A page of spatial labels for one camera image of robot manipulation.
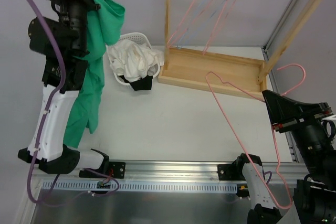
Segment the black tank top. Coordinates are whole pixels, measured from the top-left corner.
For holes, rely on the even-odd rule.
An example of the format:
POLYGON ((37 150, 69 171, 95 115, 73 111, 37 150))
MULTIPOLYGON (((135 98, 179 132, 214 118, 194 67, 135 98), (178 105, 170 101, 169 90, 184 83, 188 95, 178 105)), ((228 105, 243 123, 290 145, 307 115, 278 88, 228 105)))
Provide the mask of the black tank top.
POLYGON ((147 75, 145 78, 130 82, 125 76, 118 76, 133 91, 149 91, 152 90, 153 77, 147 75))

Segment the cream tank top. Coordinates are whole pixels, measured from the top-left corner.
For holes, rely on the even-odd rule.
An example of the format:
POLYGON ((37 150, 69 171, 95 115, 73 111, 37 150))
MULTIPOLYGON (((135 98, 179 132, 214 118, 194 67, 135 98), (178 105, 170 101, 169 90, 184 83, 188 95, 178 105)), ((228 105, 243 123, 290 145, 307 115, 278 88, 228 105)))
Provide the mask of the cream tank top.
POLYGON ((149 46, 139 45, 129 39, 107 47, 110 68, 117 76, 135 82, 147 76, 156 77, 164 65, 164 53, 149 46))

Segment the pink wire hanger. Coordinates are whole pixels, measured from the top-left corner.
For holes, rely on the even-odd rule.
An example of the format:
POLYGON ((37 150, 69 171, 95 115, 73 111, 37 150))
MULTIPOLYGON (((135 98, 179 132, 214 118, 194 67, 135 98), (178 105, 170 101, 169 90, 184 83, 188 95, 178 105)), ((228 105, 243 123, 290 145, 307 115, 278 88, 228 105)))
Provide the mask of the pink wire hanger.
POLYGON ((200 18, 207 14, 208 9, 212 6, 215 0, 191 0, 185 14, 178 22, 175 30, 169 36, 166 46, 168 48, 176 46, 181 49, 191 39, 201 31, 211 18, 206 18, 206 21, 201 22, 200 18))

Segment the green tank top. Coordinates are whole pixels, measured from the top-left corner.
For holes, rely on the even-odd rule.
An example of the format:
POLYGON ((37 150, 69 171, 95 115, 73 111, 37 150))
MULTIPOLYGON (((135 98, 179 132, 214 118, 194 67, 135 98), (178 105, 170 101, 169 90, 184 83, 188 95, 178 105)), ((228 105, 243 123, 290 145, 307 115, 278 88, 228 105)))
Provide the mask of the green tank top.
POLYGON ((85 129, 90 133, 98 127, 99 105, 104 88, 103 55, 106 46, 120 38, 125 8, 114 0, 94 0, 98 11, 88 12, 87 46, 89 54, 85 79, 76 98, 64 134, 64 144, 77 148, 85 129))

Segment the blue wire hanger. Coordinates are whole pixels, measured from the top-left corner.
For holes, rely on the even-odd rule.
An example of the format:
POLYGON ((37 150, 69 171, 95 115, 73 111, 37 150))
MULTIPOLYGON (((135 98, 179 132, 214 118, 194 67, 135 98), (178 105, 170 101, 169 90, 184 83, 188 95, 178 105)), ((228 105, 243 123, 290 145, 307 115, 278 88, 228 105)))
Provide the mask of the blue wire hanger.
POLYGON ((192 0, 170 38, 170 45, 176 46, 177 49, 185 48, 209 28, 210 31, 205 32, 209 35, 203 48, 203 52, 206 52, 223 26, 234 2, 235 0, 192 0))

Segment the pink hanger with green top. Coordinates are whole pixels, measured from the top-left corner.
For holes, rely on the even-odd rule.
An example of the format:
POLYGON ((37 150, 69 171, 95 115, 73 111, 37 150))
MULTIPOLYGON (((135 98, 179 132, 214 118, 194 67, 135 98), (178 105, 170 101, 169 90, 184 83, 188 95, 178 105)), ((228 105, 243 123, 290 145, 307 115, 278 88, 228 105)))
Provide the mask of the pink hanger with green top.
POLYGON ((236 100, 233 104, 228 105, 230 109, 234 110, 235 117, 237 117, 238 131, 236 131, 214 91, 214 88, 219 87, 221 84, 229 91, 233 91, 234 94, 238 95, 239 97, 256 100, 257 102, 260 102, 259 109, 262 110, 263 115, 265 115, 266 104, 261 92, 266 89, 261 88, 258 92, 255 92, 251 91, 250 89, 242 88, 232 81, 224 80, 220 75, 213 71, 210 71, 206 74, 205 80, 221 113, 223 114, 224 119, 217 120, 217 122, 224 125, 224 140, 226 143, 230 143, 231 140, 235 138, 243 150, 243 153, 246 154, 247 159, 250 162, 252 161, 251 156, 253 154, 259 157, 267 155, 277 158, 277 167, 275 172, 282 180, 289 200, 289 203, 284 206, 281 205, 277 201, 276 197, 272 194, 268 184, 263 179, 263 172, 260 172, 255 164, 251 163, 251 166, 253 167, 253 171, 256 173, 258 181, 263 184, 264 189, 270 194, 270 197, 275 205, 280 209, 288 210, 293 205, 293 198, 290 194, 290 190, 285 178, 279 171, 281 165, 281 155, 279 154, 276 133, 275 130, 272 129, 270 120, 264 121, 262 116, 258 116, 253 112, 253 109, 258 108, 258 105, 255 103, 240 103, 236 100))

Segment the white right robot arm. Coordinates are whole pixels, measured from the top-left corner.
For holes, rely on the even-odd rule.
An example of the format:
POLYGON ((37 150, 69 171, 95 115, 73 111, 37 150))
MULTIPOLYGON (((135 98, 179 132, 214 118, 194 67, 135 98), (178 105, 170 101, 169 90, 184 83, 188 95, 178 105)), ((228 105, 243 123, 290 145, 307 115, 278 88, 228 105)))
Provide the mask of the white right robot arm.
POLYGON ((259 156, 242 153, 233 162, 237 178, 245 180, 251 207, 247 223, 335 223, 335 115, 326 102, 299 102, 270 90, 262 92, 271 127, 289 133, 301 164, 285 170, 296 180, 285 215, 276 205, 263 175, 259 156))

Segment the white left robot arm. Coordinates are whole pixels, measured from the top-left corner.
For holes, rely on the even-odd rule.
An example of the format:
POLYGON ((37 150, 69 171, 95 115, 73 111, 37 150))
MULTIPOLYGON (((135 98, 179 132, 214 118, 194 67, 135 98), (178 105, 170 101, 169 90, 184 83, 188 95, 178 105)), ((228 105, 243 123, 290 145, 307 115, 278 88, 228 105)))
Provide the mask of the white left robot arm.
POLYGON ((28 27, 29 47, 45 55, 43 103, 30 145, 19 159, 47 174, 81 177, 109 172, 109 156, 78 150, 85 129, 94 132, 104 87, 103 55, 120 37, 124 8, 113 0, 49 0, 58 20, 36 13, 28 27))

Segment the pink hanger with cream top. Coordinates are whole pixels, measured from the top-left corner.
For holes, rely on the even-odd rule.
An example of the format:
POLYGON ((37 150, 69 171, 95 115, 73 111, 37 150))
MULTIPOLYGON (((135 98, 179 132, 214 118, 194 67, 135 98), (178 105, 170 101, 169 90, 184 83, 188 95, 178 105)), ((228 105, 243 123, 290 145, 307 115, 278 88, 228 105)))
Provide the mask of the pink hanger with cream top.
POLYGON ((224 27, 226 19, 228 18, 230 12, 233 10, 236 4, 236 1, 237 0, 225 0, 224 1, 222 9, 219 12, 219 16, 210 34, 210 37, 208 41, 206 42, 206 45, 202 51, 202 55, 205 55, 205 53, 208 51, 208 48, 210 47, 213 40, 218 36, 221 29, 224 27))

